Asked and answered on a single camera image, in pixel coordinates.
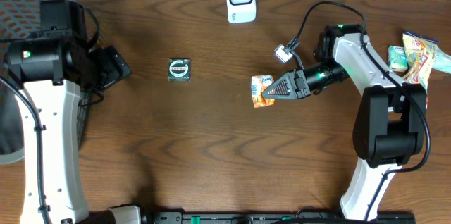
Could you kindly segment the green Kleenex tissue pack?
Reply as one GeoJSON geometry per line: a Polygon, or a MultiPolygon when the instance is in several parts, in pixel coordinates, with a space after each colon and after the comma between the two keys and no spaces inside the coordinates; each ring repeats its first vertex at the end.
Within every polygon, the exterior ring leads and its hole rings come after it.
{"type": "Polygon", "coordinates": [[[409,69],[404,48],[401,46],[388,47],[388,67],[395,72],[405,73],[409,69]]]}

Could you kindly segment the yellow snack chip bag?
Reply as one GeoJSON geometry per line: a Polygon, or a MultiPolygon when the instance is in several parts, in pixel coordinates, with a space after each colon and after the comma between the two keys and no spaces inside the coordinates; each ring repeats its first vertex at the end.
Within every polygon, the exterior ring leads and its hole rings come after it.
{"type": "Polygon", "coordinates": [[[402,41],[409,66],[407,73],[402,78],[408,83],[420,84],[427,90],[438,41],[416,35],[413,32],[404,32],[402,41]]]}

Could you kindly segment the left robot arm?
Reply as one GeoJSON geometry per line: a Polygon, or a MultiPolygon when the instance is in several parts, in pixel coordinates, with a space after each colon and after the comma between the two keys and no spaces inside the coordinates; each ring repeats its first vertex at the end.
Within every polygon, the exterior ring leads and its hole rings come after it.
{"type": "Polygon", "coordinates": [[[23,126],[25,198],[21,223],[94,223],[79,169],[78,112],[131,74],[112,46],[88,35],[90,10],[69,0],[40,4],[40,29],[10,39],[2,82],[23,126]]]}

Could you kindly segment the large wet wipes pack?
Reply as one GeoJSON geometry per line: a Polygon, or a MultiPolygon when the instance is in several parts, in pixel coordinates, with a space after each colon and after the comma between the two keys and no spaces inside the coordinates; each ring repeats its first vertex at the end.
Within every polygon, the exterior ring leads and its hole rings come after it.
{"type": "Polygon", "coordinates": [[[443,52],[438,46],[433,48],[433,69],[443,73],[451,73],[450,55],[443,52]]]}

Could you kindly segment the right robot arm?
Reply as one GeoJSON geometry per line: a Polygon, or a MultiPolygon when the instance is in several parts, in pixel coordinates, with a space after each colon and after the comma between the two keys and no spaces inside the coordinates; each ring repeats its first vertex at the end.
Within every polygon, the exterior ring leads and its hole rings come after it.
{"type": "Polygon", "coordinates": [[[357,167],[340,200],[348,220],[371,221],[396,173],[424,143],[426,90],[390,72],[360,24],[328,25],[314,51],[316,64],[286,72],[261,93],[296,100],[351,79],[361,95],[352,132],[357,167]]]}

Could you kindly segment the green Zam-Buk ointment box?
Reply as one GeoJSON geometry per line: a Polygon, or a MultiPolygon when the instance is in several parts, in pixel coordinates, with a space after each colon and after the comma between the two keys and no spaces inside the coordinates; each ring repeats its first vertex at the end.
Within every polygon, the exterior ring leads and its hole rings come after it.
{"type": "Polygon", "coordinates": [[[191,78],[191,60],[172,58],[168,64],[168,80],[171,82],[188,82],[191,78]]]}

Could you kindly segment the orange Kleenex tissue pack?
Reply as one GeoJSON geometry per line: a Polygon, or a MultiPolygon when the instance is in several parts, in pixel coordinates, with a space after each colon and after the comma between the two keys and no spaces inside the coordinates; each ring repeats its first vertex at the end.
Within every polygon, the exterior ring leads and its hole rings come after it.
{"type": "Polygon", "coordinates": [[[263,91],[272,83],[273,77],[271,75],[255,75],[251,77],[251,94],[255,108],[274,105],[274,99],[265,99],[262,95],[263,91]]]}

